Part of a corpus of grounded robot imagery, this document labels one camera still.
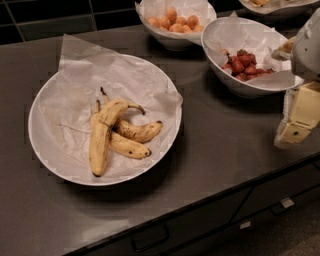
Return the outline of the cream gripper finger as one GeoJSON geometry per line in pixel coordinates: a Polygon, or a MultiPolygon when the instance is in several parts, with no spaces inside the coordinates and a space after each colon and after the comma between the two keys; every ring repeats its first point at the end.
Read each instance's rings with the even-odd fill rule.
{"type": "Polygon", "coordinates": [[[320,83],[305,82],[286,92],[283,119],[274,144],[289,147],[302,143],[320,123],[320,83]]]}
{"type": "Polygon", "coordinates": [[[285,43],[272,52],[272,57],[279,61],[289,60],[295,40],[296,37],[291,37],[288,39],[285,43]]]}

